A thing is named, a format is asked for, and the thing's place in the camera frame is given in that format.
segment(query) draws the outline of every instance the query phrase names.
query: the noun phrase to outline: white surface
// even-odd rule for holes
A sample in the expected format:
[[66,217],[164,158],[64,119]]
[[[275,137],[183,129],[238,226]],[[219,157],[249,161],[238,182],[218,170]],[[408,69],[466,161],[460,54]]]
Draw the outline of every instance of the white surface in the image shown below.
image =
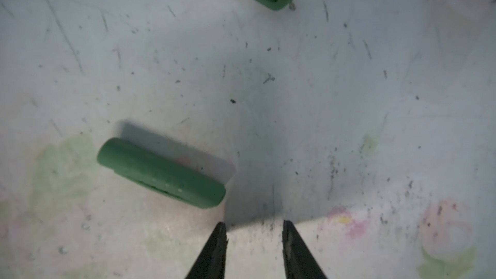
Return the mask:
[[[494,5],[468,20],[442,0],[324,0],[327,21],[322,0],[0,1],[1,277],[183,278],[225,220],[226,278],[282,278],[283,219],[329,278],[419,278],[422,245],[473,245],[463,277],[496,273]],[[100,168],[37,210],[43,149],[130,123],[216,157],[205,173],[233,166],[226,203]],[[453,236],[432,240],[424,211],[452,203],[432,227]]]

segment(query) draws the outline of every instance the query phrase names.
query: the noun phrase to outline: black pointed object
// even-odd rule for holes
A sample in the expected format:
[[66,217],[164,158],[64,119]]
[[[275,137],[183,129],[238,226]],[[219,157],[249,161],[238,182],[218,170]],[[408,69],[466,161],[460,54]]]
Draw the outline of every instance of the black pointed object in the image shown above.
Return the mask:
[[186,279],[224,279],[226,250],[226,224],[219,222],[210,234]]
[[282,245],[287,279],[326,279],[291,221],[284,221]]

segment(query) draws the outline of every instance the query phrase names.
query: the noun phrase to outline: scratched white surface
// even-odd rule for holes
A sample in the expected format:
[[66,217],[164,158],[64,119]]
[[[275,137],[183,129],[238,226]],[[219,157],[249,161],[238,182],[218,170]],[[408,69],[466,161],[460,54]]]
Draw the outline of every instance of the scratched white surface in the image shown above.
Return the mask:
[[[0,277],[183,278],[220,220],[226,278],[284,277],[283,219],[329,278],[419,278],[422,246],[472,245],[463,277],[494,277],[496,14],[475,1],[0,0]],[[30,206],[43,148],[129,123],[233,166],[225,203],[100,168],[77,205]],[[464,225],[432,247],[440,201]]]

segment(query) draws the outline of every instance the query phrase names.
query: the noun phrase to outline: green cylinder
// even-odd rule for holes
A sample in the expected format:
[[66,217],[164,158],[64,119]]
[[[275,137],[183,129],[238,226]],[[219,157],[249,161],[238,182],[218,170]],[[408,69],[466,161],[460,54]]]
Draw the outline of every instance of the green cylinder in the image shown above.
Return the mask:
[[134,183],[199,208],[215,207],[226,195],[221,183],[119,138],[103,144],[97,161]]

